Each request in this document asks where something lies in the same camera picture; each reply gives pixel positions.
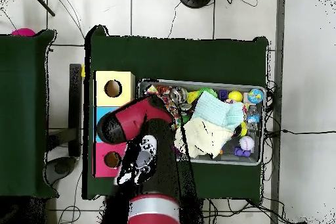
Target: cube with hole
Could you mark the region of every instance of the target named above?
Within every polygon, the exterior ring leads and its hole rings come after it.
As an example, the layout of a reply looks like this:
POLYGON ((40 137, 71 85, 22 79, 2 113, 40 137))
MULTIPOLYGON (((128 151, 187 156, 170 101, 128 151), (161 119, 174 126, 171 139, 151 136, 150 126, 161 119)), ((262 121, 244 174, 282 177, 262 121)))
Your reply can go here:
MULTIPOLYGON (((135 77, 130 72, 95 71, 94 107, 95 122, 109 112, 113 112, 135 97, 135 77)), ((116 177, 125 154, 126 143, 110 145, 100 140, 98 135, 94 136, 95 147, 93 147, 93 176, 94 177, 116 177)))
POLYGON ((97 106, 120 107, 134 99, 135 77, 130 72, 96 71, 97 106))

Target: dark green mat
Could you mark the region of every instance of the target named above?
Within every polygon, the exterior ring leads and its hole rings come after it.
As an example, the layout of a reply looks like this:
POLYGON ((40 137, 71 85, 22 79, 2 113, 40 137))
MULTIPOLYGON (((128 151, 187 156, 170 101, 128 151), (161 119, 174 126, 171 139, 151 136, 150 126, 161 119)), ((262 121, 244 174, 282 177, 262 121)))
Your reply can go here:
MULTIPOLYGON (((265 87, 267 46, 265 37, 254 41, 112 37, 106 36, 105 29, 98 26, 85 40, 85 83, 89 81, 92 91, 90 71, 119 70, 132 72, 137 81, 156 78, 265 87)), ((86 85, 86 101, 88 95, 89 121, 86 112, 85 127, 89 127, 89 141, 92 141, 93 94, 86 85)), ((250 198, 259 202, 261 165, 193 164, 193 169, 199 198, 250 198)), ((91 143, 83 175, 87 175, 87 180, 83 180, 84 198, 114 193, 112 178, 92 176, 91 143)))
POLYGON ((55 32, 0 35, 0 195, 55 197, 43 179, 47 144, 46 52, 55 32))

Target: red cylinder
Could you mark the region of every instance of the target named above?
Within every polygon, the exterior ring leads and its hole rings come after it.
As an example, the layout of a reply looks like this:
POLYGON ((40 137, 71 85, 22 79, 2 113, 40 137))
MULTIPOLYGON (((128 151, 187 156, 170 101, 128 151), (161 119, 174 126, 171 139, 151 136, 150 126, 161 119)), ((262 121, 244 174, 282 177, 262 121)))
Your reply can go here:
POLYGON ((162 194, 145 194, 129 204, 127 224, 180 224, 179 205, 162 194))

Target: white ball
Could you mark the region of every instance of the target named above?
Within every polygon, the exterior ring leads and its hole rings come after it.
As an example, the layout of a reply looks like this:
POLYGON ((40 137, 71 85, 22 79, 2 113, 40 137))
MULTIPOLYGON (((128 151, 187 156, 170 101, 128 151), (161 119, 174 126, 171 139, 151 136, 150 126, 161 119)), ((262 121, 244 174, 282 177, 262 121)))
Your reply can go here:
POLYGON ((244 136, 239 140, 239 145, 242 150, 252 150, 255 146, 255 141, 250 136, 244 136))

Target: gray bin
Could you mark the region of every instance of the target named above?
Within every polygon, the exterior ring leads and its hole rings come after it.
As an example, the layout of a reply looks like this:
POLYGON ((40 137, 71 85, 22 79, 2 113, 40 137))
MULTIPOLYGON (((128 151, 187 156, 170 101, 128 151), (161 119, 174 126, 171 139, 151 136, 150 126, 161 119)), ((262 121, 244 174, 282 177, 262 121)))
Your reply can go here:
POLYGON ((254 135, 255 147, 250 155, 250 157, 245 156, 235 156, 234 148, 235 146, 239 146, 240 137, 232 137, 231 140, 226 142, 223 154, 219 154, 213 160, 211 157, 206 154, 203 156, 197 156, 196 158, 191 158, 191 162, 197 163, 206 163, 206 164, 232 164, 232 165, 241 165, 241 166, 256 166, 258 165, 263 158, 263 126, 265 119, 265 107, 266 107, 266 91, 263 87, 258 86, 247 86, 247 85, 226 85, 226 84, 216 84, 216 83, 202 83, 202 82, 191 82, 191 81, 174 81, 174 80, 142 80, 138 83, 138 96, 141 97, 144 94, 144 91, 149 85, 157 85, 160 84, 162 86, 172 86, 172 87, 183 87, 188 92, 197 91, 201 88, 208 87, 212 88, 214 91, 218 92, 219 90, 227 90, 227 91, 240 91, 241 93, 247 93, 251 89, 259 89, 264 93, 264 100, 257 104, 257 110, 261 115, 261 121, 258 123, 258 130, 256 135, 254 135))

